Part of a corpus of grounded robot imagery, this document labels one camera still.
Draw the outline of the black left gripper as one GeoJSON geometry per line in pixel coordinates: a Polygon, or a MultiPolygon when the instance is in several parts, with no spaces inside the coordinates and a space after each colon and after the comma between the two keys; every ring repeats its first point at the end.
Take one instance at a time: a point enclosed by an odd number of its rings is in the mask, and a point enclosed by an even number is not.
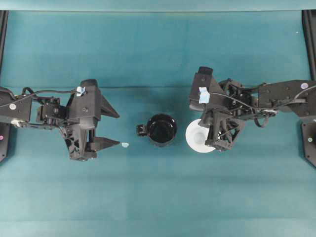
{"type": "Polygon", "coordinates": [[[65,106],[60,104],[60,99],[55,97],[36,97],[40,103],[37,110],[36,122],[42,129],[58,128],[64,139],[69,157],[72,160],[87,161],[97,157],[97,151],[119,145],[119,141],[104,137],[96,137],[95,130],[101,116],[119,118],[119,114],[100,95],[98,99],[98,119],[95,117],[71,119],[68,118],[69,106],[76,95],[76,89],[70,92],[71,96],[65,106]]]}

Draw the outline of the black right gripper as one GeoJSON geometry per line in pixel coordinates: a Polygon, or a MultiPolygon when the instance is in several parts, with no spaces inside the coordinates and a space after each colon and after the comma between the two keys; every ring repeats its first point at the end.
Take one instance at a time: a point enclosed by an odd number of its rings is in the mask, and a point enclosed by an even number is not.
{"type": "Polygon", "coordinates": [[[232,149],[244,129],[244,120],[259,117],[259,86],[245,87],[232,79],[218,83],[223,93],[211,92],[209,103],[201,112],[199,126],[209,128],[205,145],[227,151],[232,149]]]}

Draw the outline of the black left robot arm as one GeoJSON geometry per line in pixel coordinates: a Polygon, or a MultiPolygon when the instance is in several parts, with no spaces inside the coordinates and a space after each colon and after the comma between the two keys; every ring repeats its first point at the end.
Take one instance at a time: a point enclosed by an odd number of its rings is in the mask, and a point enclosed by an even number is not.
{"type": "Polygon", "coordinates": [[[87,79],[67,93],[65,106],[56,97],[44,97],[55,90],[33,91],[25,87],[20,95],[0,89],[0,121],[15,127],[59,129],[72,160],[87,161],[97,151],[119,145],[119,141],[97,137],[96,128],[102,116],[119,118],[119,114],[102,95],[97,80],[87,79]]]}

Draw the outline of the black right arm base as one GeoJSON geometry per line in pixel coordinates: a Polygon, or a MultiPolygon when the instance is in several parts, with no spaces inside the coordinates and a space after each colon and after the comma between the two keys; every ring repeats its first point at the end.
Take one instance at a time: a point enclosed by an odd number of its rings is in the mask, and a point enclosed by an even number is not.
{"type": "Polygon", "coordinates": [[[301,124],[303,151],[305,159],[316,166],[316,120],[301,124]]]}

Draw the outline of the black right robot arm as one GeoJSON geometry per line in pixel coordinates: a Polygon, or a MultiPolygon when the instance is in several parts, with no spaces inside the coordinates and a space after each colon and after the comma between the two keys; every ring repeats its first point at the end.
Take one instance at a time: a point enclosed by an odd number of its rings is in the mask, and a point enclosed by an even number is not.
{"type": "Polygon", "coordinates": [[[290,80],[245,87],[227,79],[199,79],[190,94],[190,109],[202,113],[207,147],[231,150],[248,120],[264,128],[279,111],[293,112],[302,121],[316,118],[316,83],[290,80]]]}

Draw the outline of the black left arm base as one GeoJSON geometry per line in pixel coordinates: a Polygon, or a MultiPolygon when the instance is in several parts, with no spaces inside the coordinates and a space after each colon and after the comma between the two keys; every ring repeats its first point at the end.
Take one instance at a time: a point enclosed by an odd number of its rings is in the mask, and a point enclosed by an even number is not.
{"type": "Polygon", "coordinates": [[[10,129],[11,125],[8,123],[0,123],[0,162],[7,157],[10,129]]]}

